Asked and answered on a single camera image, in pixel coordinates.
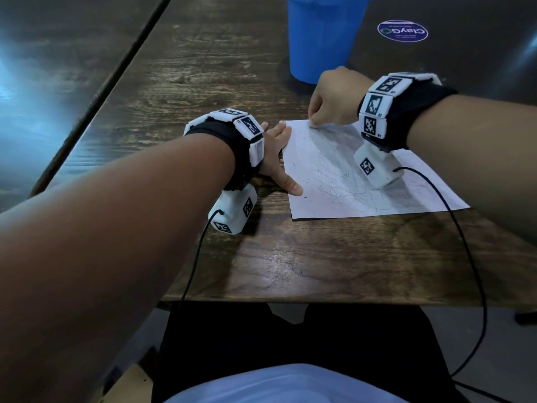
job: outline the floor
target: floor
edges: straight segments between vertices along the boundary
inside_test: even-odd
[[[270,304],[272,312],[291,323],[303,320],[307,304]],[[480,308],[423,307],[437,334],[450,370],[471,351],[481,330]],[[514,312],[505,308],[489,310],[489,330],[480,350],[457,380],[493,393],[513,403],[533,403],[537,395],[537,326],[521,327]],[[168,313],[154,310],[118,355],[115,366],[121,371],[141,359],[151,347],[160,345]],[[472,403],[493,400],[460,389]]]

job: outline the black wristband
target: black wristband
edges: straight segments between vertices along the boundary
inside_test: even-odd
[[[248,152],[250,141],[243,137],[233,123],[219,120],[207,120],[192,127],[186,135],[195,133],[204,133],[215,136],[224,141],[233,151],[233,155],[235,156],[235,171],[232,178],[226,184],[224,188],[225,191],[244,189],[244,187],[259,172],[263,161],[256,167],[251,166]]]
[[[435,85],[431,80],[415,80],[408,89],[394,98],[386,116],[386,137],[379,139],[366,133],[362,133],[362,137],[387,153],[400,148],[408,149],[406,139],[418,116],[442,99],[457,93],[452,87]]]

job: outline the sheet of paper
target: sheet of paper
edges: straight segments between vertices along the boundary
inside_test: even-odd
[[[354,162],[364,144],[355,125],[308,127],[307,120],[287,121],[293,128],[284,149],[285,172],[304,187],[302,196],[289,195],[293,219],[359,217],[439,212],[446,207],[419,175],[404,175],[383,189],[374,189]],[[394,155],[433,182],[453,210],[468,208],[442,179],[410,150]]]

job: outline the person's left hand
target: person's left hand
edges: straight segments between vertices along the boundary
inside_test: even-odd
[[[304,189],[285,173],[279,159],[281,149],[287,145],[291,138],[291,128],[286,125],[285,121],[280,122],[271,129],[269,129],[268,123],[264,121],[261,123],[261,127],[265,130],[265,156],[259,173],[271,177],[274,182],[291,195],[302,195]]]

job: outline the person's left arm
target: person's left arm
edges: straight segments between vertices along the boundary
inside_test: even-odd
[[[284,123],[265,133],[261,173],[301,194],[278,161],[290,135]],[[84,401],[172,284],[234,168],[223,141],[194,134],[0,215],[5,401]]]

